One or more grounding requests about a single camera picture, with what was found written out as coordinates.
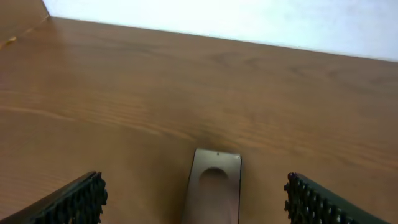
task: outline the ridged rubber grip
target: ridged rubber grip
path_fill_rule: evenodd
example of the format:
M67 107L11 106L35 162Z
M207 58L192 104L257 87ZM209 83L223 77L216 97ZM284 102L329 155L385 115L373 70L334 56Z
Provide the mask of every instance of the ridged rubber grip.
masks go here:
M291 224L381 224L386 223L302 174L289 173L284 186L285 211Z
M101 223L108 193L100 172L89 172L33 205L3 219L5 223Z

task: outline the white wall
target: white wall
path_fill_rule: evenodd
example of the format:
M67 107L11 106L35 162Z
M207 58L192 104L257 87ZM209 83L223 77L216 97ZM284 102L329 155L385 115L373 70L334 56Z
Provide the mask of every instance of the white wall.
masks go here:
M398 0L44 0L54 17L398 61Z

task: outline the wood grain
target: wood grain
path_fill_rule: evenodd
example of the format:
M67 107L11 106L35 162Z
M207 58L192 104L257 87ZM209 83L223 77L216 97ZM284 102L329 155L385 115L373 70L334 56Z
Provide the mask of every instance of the wood grain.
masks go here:
M0 47L48 16L42 0L2 0L0 4Z
M0 50L0 217L89 170L106 223L178 223L196 147L243 156L241 223L301 172L398 220L398 64L51 19Z

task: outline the silver metal plate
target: silver metal plate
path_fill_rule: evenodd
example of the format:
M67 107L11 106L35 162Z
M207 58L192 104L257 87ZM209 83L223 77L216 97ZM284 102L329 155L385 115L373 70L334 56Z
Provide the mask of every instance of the silver metal plate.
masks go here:
M238 224L241 164L239 154L195 151L182 224Z

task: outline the wooden table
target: wooden table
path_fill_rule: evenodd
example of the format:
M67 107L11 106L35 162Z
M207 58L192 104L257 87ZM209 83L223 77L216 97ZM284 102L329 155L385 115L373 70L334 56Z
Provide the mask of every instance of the wooden table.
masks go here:
M197 147L243 157L241 223L301 172L398 220L398 64L50 19L0 50L0 218L89 170L105 223L178 223Z

